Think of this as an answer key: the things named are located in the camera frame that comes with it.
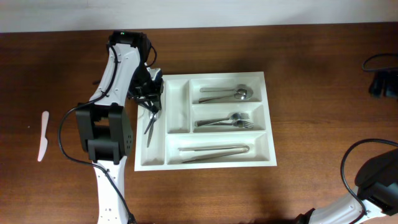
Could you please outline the metal fork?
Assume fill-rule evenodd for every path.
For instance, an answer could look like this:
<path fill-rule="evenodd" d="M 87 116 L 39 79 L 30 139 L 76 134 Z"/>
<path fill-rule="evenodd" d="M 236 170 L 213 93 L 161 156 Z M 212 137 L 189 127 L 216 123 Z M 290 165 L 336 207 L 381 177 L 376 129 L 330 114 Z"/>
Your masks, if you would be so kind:
<path fill-rule="evenodd" d="M 249 121 L 237 120 L 237 121 L 234 121 L 232 123 L 223 123 L 223 122 L 211 123 L 211 124 L 208 124 L 208 126 L 234 126 L 234 127 L 237 127 L 237 128 L 248 128 L 248 129 L 251 129 L 251 128 L 254 127 L 254 124 L 250 123 Z"/>
<path fill-rule="evenodd" d="M 247 113 L 233 113 L 231 116 L 226 118 L 199 120 L 195 122 L 195 127 L 200 127 L 207 124 L 219 123 L 222 121 L 239 120 L 239 119 L 249 119 L 249 115 Z"/>

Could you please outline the metal table knife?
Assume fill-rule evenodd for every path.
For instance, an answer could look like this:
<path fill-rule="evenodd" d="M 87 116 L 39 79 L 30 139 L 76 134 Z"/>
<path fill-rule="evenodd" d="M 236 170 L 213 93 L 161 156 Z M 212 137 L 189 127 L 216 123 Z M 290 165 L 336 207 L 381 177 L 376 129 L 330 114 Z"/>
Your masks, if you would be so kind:
<path fill-rule="evenodd" d="M 249 151 L 249 148 L 240 148 L 238 151 L 231 151 L 231 152 L 219 152 L 219 153 L 215 153 L 215 154 L 207 154 L 207 155 L 203 155 L 203 156 L 196 156 L 193 157 L 191 159 L 185 160 L 183 161 L 183 163 L 190 163 L 190 162 L 196 162 L 196 161 L 205 161 L 208 159 L 214 159 L 214 158 L 218 158 L 218 157 L 225 157 L 225 156 L 232 156 L 235 154 L 242 154 L 242 153 L 246 153 Z"/>
<path fill-rule="evenodd" d="M 181 152 L 188 151 L 216 151 L 216 150 L 229 150 L 229 149 L 245 149 L 250 150 L 247 145 L 230 145 L 230 146 L 206 146 L 206 147 L 185 147 L 178 148 Z"/>

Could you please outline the white plastic knife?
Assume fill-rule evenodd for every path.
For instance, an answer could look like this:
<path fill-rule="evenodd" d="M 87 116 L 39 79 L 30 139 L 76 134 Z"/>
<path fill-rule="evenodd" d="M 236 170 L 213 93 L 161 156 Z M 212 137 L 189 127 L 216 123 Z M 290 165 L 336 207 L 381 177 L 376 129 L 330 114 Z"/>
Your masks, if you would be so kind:
<path fill-rule="evenodd" d="M 40 146 L 37 161 L 41 162 L 47 150 L 48 140 L 46 138 L 47 126 L 49 122 L 49 112 L 44 111 L 41 117 Z"/>

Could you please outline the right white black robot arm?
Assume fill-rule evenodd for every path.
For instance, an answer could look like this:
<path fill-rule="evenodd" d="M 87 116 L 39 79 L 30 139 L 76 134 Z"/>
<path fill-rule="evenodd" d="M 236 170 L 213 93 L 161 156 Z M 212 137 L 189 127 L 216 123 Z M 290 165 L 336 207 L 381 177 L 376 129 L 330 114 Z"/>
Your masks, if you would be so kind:
<path fill-rule="evenodd" d="M 299 214 L 294 223 L 363 223 L 397 213 L 397 149 L 366 161 L 356 174 L 354 188 L 346 181 L 346 160 L 354 148 L 365 143 L 397 147 L 396 142 L 385 139 L 363 139 L 351 145 L 340 164 L 341 179 L 348 193 L 327 207 L 312 208 L 305 214 Z"/>

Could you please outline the metal teaspoon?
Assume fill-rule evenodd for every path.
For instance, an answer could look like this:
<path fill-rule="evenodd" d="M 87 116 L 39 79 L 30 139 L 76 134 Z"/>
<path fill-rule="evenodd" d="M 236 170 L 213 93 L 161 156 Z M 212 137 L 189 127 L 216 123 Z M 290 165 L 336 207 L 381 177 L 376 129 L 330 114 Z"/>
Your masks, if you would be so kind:
<path fill-rule="evenodd" d="M 157 114 L 157 120 L 159 119 L 159 117 L 160 117 L 160 114 L 161 114 L 161 112 L 158 112 L 158 113 L 156 113 Z M 152 125 L 152 127 L 150 128 L 150 130 L 147 132 L 148 133 L 148 137 L 147 137 L 147 148 L 149 148 L 149 146 L 150 146 L 150 143 L 151 143 L 151 140 L 152 140 L 152 135 L 153 135 L 153 132 L 154 132 L 154 124 Z"/>
<path fill-rule="evenodd" d="M 156 122 L 156 120 L 157 120 L 157 114 L 149 112 L 149 123 L 146 127 L 146 130 L 144 131 L 144 134 L 147 134 L 147 132 L 150 130 L 150 128 Z"/>

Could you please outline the large metal spoon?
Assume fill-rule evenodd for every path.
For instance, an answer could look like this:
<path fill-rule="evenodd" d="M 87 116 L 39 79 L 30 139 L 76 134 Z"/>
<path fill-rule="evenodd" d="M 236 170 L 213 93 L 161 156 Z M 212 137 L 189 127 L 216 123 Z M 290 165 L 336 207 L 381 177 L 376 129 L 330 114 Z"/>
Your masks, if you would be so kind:
<path fill-rule="evenodd" d="M 232 95 L 228 95 L 228 96 L 219 96 L 219 97 L 214 97 L 214 98 L 201 98 L 198 100 L 199 103 L 207 103 L 209 101 L 214 101 L 214 100 L 220 100 L 220 99 L 224 99 L 224 98 L 235 98 L 238 100 L 246 100 L 249 98 L 249 93 L 246 89 L 244 88 L 238 88 L 235 93 L 233 93 Z"/>
<path fill-rule="evenodd" d="M 200 88 L 200 92 L 202 92 L 202 93 L 221 92 L 221 91 L 232 91 L 233 92 L 232 96 L 235 99 L 239 99 L 239 100 L 248 100 L 254 94 L 254 91 L 252 90 L 252 88 L 248 87 L 247 85 L 242 85 L 242 84 L 240 84 L 236 87 L 233 87 L 233 88 Z"/>

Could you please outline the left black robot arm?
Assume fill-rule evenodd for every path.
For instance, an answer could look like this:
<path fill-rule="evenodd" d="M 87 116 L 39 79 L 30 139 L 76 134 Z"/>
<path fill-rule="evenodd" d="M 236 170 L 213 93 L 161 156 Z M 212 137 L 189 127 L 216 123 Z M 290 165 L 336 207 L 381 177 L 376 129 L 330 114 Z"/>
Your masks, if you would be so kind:
<path fill-rule="evenodd" d="M 97 90 L 76 109 L 82 148 L 96 174 L 98 223 L 135 223 L 124 199 L 124 169 L 132 151 L 133 130 L 124 108 L 133 99 L 147 111 L 162 109 L 162 72 L 147 63 L 154 50 L 142 32 L 115 31 L 106 44 L 108 63 Z"/>

